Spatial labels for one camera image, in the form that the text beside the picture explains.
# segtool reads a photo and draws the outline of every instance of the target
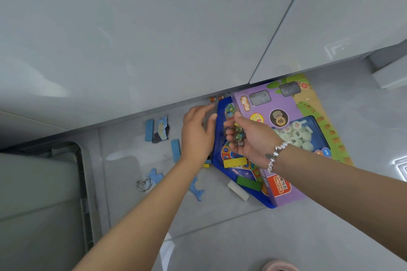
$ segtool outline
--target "blue toy piece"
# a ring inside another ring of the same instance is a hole
[[[205,192],[205,190],[197,190],[195,187],[195,183],[198,181],[198,177],[195,176],[194,180],[192,180],[191,184],[189,185],[189,191],[196,196],[199,202],[202,201],[201,196]]]
[[[153,184],[158,184],[164,178],[164,175],[162,173],[157,174],[157,170],[152,168],[147,178],[150,178]]]
[[[180,141],[178,139],[171,140],[171,149],[173,150],[174,163],[176,163],[181,157]]]
[[[146,142],[153,141],[154,135],[154,119],[149,119],[146,121],[146,134],[144,140]]]

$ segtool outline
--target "right hand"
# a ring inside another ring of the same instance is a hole
[[[227,129],[226,139],[230,142],[230,150],[244,155],[257,166],[267,169],[270,160],[266,158],[266,153],[273,153],[274,147],[281,145],[284,141],[267,124],[242,117],[239,112],[236,112],[233,119],[225,121],[223,125],[224,127],[234,127],[235,122],[246,132],[246,138],[243,139],[245,145],[236,146],[234,128]]]

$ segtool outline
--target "glossy cabinet surface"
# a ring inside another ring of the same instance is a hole
[[[292,0],[1,0],[0,110],[75,129],[249,81]]]
[[[397,44],[407,0],[294,0],[251,83]]]

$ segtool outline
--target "metal ring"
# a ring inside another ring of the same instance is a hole
[[[141,190],[141,189],[138,187],[138,183],[140,182],[142,185],[145,185],[147,181],[149,182],[149,186],[148,186],[145,190]],[[138,189],[140,192],[147,192],[147,191],[150,189],[150,187],[151,187],[151,180],[150,180],[150,178],[145,179],[144,182],[139,180],[139,181],[137,181],[137,183],[135,184],[135,186],[137,186],[137,189]]]

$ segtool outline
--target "pearl bracelet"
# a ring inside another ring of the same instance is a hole
[[[281,145],[275,147],[275,151],[273,152],[273,154],[266,153],[266,158],[270,159],[269,167],[267,169],[269,173],[273,172],[273,165],[276,161],[276,157],[278,157],[279,152],[285,149],[285,147],[287,147],[289,144],[291,144],[291,142],[283,142]]]

